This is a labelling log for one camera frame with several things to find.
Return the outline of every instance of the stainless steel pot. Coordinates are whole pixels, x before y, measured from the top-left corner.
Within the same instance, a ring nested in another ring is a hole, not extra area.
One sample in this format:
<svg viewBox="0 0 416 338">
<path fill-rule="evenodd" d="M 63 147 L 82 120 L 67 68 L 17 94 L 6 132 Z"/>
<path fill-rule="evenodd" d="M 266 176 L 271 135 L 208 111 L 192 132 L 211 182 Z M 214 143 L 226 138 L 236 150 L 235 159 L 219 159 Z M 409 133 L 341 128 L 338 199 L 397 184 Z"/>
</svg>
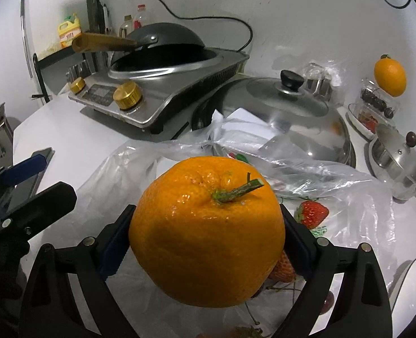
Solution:
<svg viewBox="0 0 416 338">
<path fill-rule="evenodd" d="M 227 117 L 244 108 L 312 159 L 355 167 L 355 152 L 341 115 L 304 90 L 303 82 L 303 77 L 283 70 L 280 79 L 250 77 L 227 83 L 196 109 L 192 128 L 208 126 L 214 110 Z"/>
<path fill-rule="evenodd" d="M 416 135 L 406 138 L 393 127 L 378 124 L 369 144 L 369 163 L 375 177 L 387 184 L 396 199 L 406 201 L 416 193 Z"/>
</svg>

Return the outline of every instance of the plastic bottle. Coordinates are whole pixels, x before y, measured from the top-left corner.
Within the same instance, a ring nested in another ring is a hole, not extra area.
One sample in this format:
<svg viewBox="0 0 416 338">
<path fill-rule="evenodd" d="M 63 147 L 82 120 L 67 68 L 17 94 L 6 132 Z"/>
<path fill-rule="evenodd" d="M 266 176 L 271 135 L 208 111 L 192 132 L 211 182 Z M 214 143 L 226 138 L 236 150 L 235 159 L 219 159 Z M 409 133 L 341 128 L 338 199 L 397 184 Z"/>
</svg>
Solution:
<svg viewBox="0 0 416 338">
<path fill-rule="evenodd" d="M 148 24 L 151 24 L 151 21 L 147 11 L 145 10 L 145 4 L 137 5 L 137 14 L 133 19 L 134 29 L 138 29 Z"/>
<path fill-rule="evenodd" d="M 72 40 L 81 34 L 81 24 L 76 14 L 66 17 L 65 21 L 59 24 L 58 34 L 61 48 L 72 45 Z"/>
<path fill-rule="evenodd" d="M 131 18 L 131 15 L 125 15 L 125 23 L 121 25 L 121 28 L 119 30 L 119 37 L 125 38 L 128 34 L 130 34 L 134 28 L 133 28 L 133 19 Z"/>
</svg>

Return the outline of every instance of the lid knob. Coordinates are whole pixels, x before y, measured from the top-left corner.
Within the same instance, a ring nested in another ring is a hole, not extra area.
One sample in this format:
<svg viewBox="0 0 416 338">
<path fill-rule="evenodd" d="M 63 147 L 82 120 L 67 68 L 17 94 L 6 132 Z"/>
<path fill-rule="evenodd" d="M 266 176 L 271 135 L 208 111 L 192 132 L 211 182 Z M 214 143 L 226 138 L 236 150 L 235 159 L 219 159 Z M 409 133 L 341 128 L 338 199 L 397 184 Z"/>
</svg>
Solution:
<svg viewBox="0 0 416 338">
<path fill-rule="evenodd" d="M 407 133 L 405 137 L 405 141 L 407 142 L 408 147 L 415 147 L 416 146 L 416 133 L 410 131 Z"/>
<path fill-rule="evenodd" d="M 127 81 L 115 90 L 112 98 L 120 109 L 127 110 L 134 107 L 141 100 L 142 94 L 134 81 Z"/>
<path fill-rule="evenodd" d="M 297 91 L 305 82 L 302 76 L 289 70 L 281 70 L 280 79 L 283 86 L 294 91 Z"/>
</svg>

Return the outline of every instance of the wok handle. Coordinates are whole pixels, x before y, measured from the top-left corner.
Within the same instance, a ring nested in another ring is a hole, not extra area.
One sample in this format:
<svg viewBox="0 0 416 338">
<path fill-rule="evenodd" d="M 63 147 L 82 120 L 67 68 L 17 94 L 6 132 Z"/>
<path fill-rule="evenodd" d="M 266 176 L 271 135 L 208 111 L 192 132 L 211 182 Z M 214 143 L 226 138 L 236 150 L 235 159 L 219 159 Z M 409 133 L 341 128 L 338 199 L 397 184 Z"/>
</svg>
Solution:
<svg viewBox="0 0 416 338">
<path fill-rule="evenodd" d="M 135 40 L 97 33 L 82 33 L 72 41 L 72 48 L 77 53 L 133 51 L 137 47 Z"/>
</svg>

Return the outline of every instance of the strawberry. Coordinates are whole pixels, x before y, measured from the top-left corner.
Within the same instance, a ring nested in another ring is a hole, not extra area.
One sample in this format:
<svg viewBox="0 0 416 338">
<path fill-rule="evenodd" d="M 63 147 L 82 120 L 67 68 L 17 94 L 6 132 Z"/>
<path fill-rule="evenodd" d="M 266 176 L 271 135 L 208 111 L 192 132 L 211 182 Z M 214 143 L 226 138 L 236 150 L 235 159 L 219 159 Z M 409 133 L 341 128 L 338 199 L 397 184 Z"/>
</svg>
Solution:
<svg viewBox="0 0 416 338">
<path fill-rule="evenodd" d="M 302 202 L 295 211 L 294 218 L 298 223 L 303 223 L 308 229 L 319 226 L 328 216 L 328 208 L 317 201 Z"/>
<path fill-rule="evenodd" d="M 294 268 L 284 251 L 268 278 L 275 282 L 292 282 L 295 280 Z"/>
<path fill-rule="evenodd" d="M 375 134 L 375 127 L 377 126 L 378 122 L 372 119 L 364 122 L 364 127 L 366 127 L 369 131 Z"/>
</svg>

